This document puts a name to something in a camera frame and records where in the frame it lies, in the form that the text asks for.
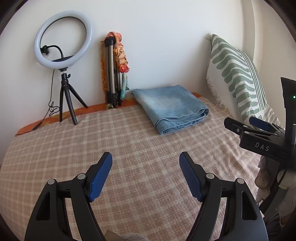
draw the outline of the bed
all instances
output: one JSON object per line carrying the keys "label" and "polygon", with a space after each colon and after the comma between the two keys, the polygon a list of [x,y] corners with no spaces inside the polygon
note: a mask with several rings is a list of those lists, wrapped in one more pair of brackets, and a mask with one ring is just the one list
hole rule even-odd
{"label": "bed", "polygon": [[[50,178],[70,180],[96,163],[105,151],[113,166],[92,209],[103,233],[138,233],[150,241],[185,240],[201,204],[191,195],[178,158],[187,151],[195,163],[221,179],[243,178],[253,195],[259,155],[241,149],[239,137],[223,126],[229,113],[204,97],[206,119],[179,132],[159,135],[140,105],[100,111],[56,122],[18,137],[0,169],[0,213],[24,239],[35,202]],[[73,238],[80,240],[71,201]],[[226,200],[212,239],[219,237]]]}

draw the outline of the ring light stand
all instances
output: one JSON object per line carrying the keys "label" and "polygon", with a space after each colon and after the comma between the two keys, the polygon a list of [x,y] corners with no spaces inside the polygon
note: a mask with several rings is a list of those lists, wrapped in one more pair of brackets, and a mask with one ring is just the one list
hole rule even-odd
{"label": "ring light stand", "polygon": [[[84,41],[84,44],[81,47],[81,49],[73,56],[64,57],[61,49],[56,45],[51,45],[51,46],[45,45],[43,47],[40,46],[42,36],[43,36],[44,32],[48,29],[48,27],[50,25],[52,25],[54,22],[56,22],[60,19],[63,19],[63,18],[78,19],[80,22],[83,23],[83,25],[86,29],[86,39]],[[72,100],[70,97],[70,91],[85,108],[88,108],[88,106],[85,104],[85,102],[82,100],[82,98],[77,94],[77,92],[74,90],[74,88],[69,84],[68,78],[70,78],[71,75],[70,74],[67,75],[67,73],[65,73],[65,71],[67,70],[67,68],[69,66],[76,63],[79,59],[81,59],[83,57],[83,55],[85,54],[85,52],[87,51],[87,49],[90,46],[92,35],[93,35],[93,26],[92,26],[90,20],[84,14],[82,14],[78,11],[65,11],[65,12],[57,13],[56,15],[52,16],[47,21],[45,21],[45,23],[40,27],[40,29],[38,30],[38,32],[36,34],[36,37],[34,40],[34,53],[37,58],[37,61],[42,66],[44,66],[48,69],[59,69],[62,72],[62,82],[61,82],[62,86],[61,86],[60,101],[59,101],[59,121],[60,122],[62,122],[62,119],[63,119],[62,113],[63,113],[64,93],[65,93],[66,101],[67,101],[69,111],[70,111],[74,125],[77,125],[77,119],[76,119],[75,112],[73,109],[73,104],[72,104]],[[56,60],[52,60],[52,61],[44,58],[43,54],[47,55],[49,53],[49,51],[48,51],[49,47],[58,48],[59,51],[61,52],[61,58],[56,59]]]}

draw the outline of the blue gripper pad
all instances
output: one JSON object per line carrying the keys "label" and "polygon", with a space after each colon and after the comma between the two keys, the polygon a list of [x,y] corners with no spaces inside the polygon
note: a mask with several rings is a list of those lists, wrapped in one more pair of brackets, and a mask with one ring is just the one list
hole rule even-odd
{"label": "blue gripper pad", "polygon": [[249,118],[249,123],[251,125],[261,129],[261,130],[264,130],[264,131],[269,131],[270,130],[268,122],[260,120],[260,119],[258,119],[256,117],[251,116]]}
{"label": "blue gripper pad", "polygon": [[100,169],[96,173],[94,179],[91,181],[91,191],[89,193],[89,200],[93,202],[97,198],[105,184],[107,176],[112,167],[112,155],[109,153],[103,161]]}
{"label": "blue gripper pad", "polygon": [[201,192],[201,183],[183,153],[180,154],[179,164],[189,186],[189,189],[192,193],[192,196],[197,198],[198,201],[202,202],[204,196]]}

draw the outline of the ring light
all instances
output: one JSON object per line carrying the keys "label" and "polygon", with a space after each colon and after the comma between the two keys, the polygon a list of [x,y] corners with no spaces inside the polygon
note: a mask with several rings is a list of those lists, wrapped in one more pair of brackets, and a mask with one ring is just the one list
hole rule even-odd
{"label": "ring light", "polygon": [[[41,43],[42,36],[43,36],[44,32],[48,29],[48,27],[50,25],[52,25],[54,22],[56,22],[60,19],[63,19],[63,18],[76,18],[79,21],[81,21],[86,29],[86,39],[85,39],[85,42],[84,42],[83,46],[81,47],[81,49],[74,56],[72,56],[64,61],[53,62],[53,61],[50,61],[50,60],[44,58],[44,56],[42,55],[41,50],[40,50],[40,43]],[[46,20],[45,23],[38,30],[35,40],[34,40],[35,56],[36,56],[38,62],[42,66],[44,66],[48,69],[66,68],[66,67],[76,63],[79,59],[81,59],[83,57],[83,55],[85,54],[85,52],[87,51],[87,49],[90,46],[92,35],[93,35],[92,23],[90,22],[88,17],[86,17],[83,13],[80,13],[78,11],[73,11],[73,10],[57,13],[56,15],[53,15],[51,18]]]}

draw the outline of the pillow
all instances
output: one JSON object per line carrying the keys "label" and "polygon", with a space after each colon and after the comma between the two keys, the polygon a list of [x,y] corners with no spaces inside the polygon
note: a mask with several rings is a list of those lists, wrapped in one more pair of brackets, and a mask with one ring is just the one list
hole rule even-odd
{"label": "pillow", "polygon": [[251,116],[283,127],[267,104],[263,86],[251,58],[213,34],[207,82],[220,107],[238,121]]}

